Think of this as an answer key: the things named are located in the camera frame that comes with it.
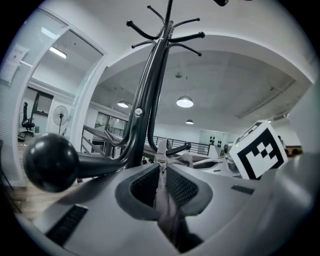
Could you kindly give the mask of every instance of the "railing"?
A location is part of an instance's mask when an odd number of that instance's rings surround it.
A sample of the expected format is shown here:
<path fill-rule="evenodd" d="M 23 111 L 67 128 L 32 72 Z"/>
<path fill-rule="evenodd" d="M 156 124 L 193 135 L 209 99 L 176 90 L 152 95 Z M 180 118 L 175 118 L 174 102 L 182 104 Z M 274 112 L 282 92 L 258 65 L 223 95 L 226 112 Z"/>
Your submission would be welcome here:
<path fill-rule="evenodd" d="M 173 138 L 164 138 L 164 137 L 159 137 L 159 136 L 153 136 L 153 142 L 156 146 L 158 146 L 158 144 L 164 139 L 168 139 L 168 141 L 170 141 L 172 148 L 177 148 L 177 147 L 183 146 L 187 142 L 187 141 L 173 139 Z M 208 144 L 191 142 L 191 148 L 189 150 L 185 150 L 185 151 L 187 151 L 189 153 L 196 153 L 199 155 L 208 156 L 209 149 L 210 149 L 210 145 L 208 145 Z"/>
<path fill-rule="evenodd" d="M 107 137 L 104 135 L 103 131 L 99 131 L 96 130 L 94 128 L 90 128 L 87 126 L 83 127 L 83 130 L 88 131 L 89 133 L 95 135 L 96 137 L 100 138 L 100 139 L 94 139 L 92 142 L 89 141 L 87 138 L 85 138 L 84 136 L 82 136 L 82 139 L 85 140 L 89 145 L 91 145 L 92 147 L 92 151 L 93 152 L 98 152 L 100 153 L 103 157 L 106 157 L 106 142 L 108 141 Z M 119 137 L 123 137 L 124 135 L 124 130 L 123 129 L 119 129 L 119 128 L 114 128 L 114 127 L 108 127 L 108 131 L 112 134 L 115 134 Z M 164 137 L 159 137 L 159 136 L 153 136 L 153 142 L 156 146 L 159 145 L 159 143 L 164 140 L 166 138 Z M 178 139 L 172 139 L 172 138 L 168 138 L 168 140 L 170 141 L 172 148 L 177 148 L 180 146 L 183 146 L 187 141 L 183 141 L 183 140 L 178 140 Z M 89 152 L 86 147 L 83 145 L 83 143 L 81 143 L 82 148 L 84 149 L 84 151 L 88 154 L 91 154 L 91 152 Z M 204 156 L 208 156 L 209 155 L 209 149 L 210 149 L 210 145 L 208 144 L 201 144 L 201 143 L 193 143 L 191 142 L 191 148 L 189 150 L 186 150 L 189 153 L 195 153 L 195 154 L 199 154 L 199 155 L 204 155 Z"/>

